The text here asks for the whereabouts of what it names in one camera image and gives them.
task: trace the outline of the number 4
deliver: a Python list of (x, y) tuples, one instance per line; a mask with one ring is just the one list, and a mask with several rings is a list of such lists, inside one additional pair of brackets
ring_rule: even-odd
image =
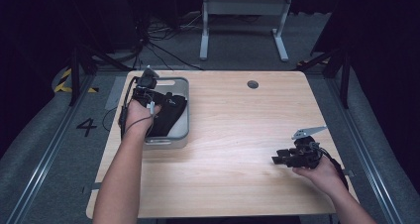
[(96, 126), (92, 126), (93, 119), (88, 118), (86, 121), (82, 122), (77, 126), (77, 129), (86, 129), (86, 132), (84, 133), (84, 137), (87, 137), (89, 135), (90, 129), (95, 129)]

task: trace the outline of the wooden tabletop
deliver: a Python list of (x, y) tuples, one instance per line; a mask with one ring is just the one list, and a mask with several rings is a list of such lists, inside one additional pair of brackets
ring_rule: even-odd
[[(188, 144), (144, 151), (139, 217), (211, 217), (334, 213), (331, 200), (287, 166), (276, 150), (293, 148), (301, 128), (325, 125), (305, 75), (298, 71), (157, 71), (189, 81)], [(140, 71), (130, 72), (140, 76)], [(250, 80), (259, 84), (247, 86)], [(96, 182), (120, 145), (114, 123)], [(339, 163), (328, 129), (313, 135)], [(356, 197), (349, 181), (350, 192)], [(97, 190), (86, 209), (92, 217)]]

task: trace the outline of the human arm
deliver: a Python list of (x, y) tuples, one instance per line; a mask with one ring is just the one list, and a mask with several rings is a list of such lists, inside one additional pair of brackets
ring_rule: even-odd
[(347, 191), (328, 158), (323, 157), (315, 169), (293, 168), (293, 171), (309, 178), (331, 198), (341, 223), (376, 223)]
[(130, 102), (127, 131), (102, 181), (93, 211), (93, 223), (137, 222), (143, 143), (152, 119), (149, 109), (136, 100)]

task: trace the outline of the metal frame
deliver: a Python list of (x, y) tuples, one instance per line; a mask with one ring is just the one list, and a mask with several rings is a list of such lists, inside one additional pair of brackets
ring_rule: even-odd
[(209, 14), (235, 15), (271, 15), (279, 16), (279, 24), (272, 29), (282, 61), (288, 61), (281, 33), (287, 18), (291, 0), (203, 0), (203, 34), (201, 36), (200, 59), (207, 59), (209, 44)]
[(328, 89), (333, 95), (336, 105), (339, 107), (339, 110), (343, 116), (343, 119), (346, 122), (346, 125), (349, 128), (349, 131), (352, 135), (353, 145), (355, 151), (359, 157), (359, 160), (364, 167), (364, 170), (367, 174), (368, 181), (370, 182), (371, 188), (376, 195), (376, 199), (379, 202), (380, 207), (382, 208), (383, 214), (385, 215), (386, 221), (388, 223), (403, 223), (401, 216), (399, 215), (398, 209), (395, 206), (394, 201), (392, 200), (389, 192), (386, 188), (385, 182), (379, 170), (376, 168), (373, 159), (371, 158), (367, 145), (364, 143), (361, 134), (353, 120), (350, 111), (344, 107), (340, 100), (340, 93), (338, 85), (332, 78), (326, 79)]
[(19, 198), (18, 203), (9, 216), (6, 222), (7, 224), (22, 223), (24, 221), (24, 218), (28, 213), (32, 202), (34, 201), (38, 191), (44, 183), (47, 174), (49, 173), (50, 167), (53, 165), (53, 161), (63, 143), (63, 136), (67, 131), (75, 113), (77, 112), (84, 95), (87, 93), (90, 85), (92, 84), (93, 79), (94, 75), (87, 75), (83, 80), (81, 93), (75, 98), (74, 105), (68, 106), (68, 109), (65, 112), (65, 115), (61, 120), (61, 123), (59, 124), (49, 146), (44, 152), (44, 155), (38, 163), (37, 167), (34, 169), (31, 179), (29, 180), (25, 190)]

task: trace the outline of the human hand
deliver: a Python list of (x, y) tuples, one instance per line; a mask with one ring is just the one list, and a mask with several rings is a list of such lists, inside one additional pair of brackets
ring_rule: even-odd
[(322, 157), (319, 165), (314, 169), (293, 168), (293, 172), (309, 178), (321, 191), (329, 196), (336, 192), (341, 192), (343, 189), (347, 191), (334, 165), (326, 157)]
[[(160, 106), (155, 106), (155, 114), (160, 111)], [(136, 130), (147, 130), (153, 121), (153, 116), (151, 115), (150, 108), (146, 108), (142, 106), (137, 100), (131, 100), (129, 103), (129, 109), (127, 114), (127, 121), (126, 121), (126, 132), (131, 128), (131, 126), (136, 126)]]

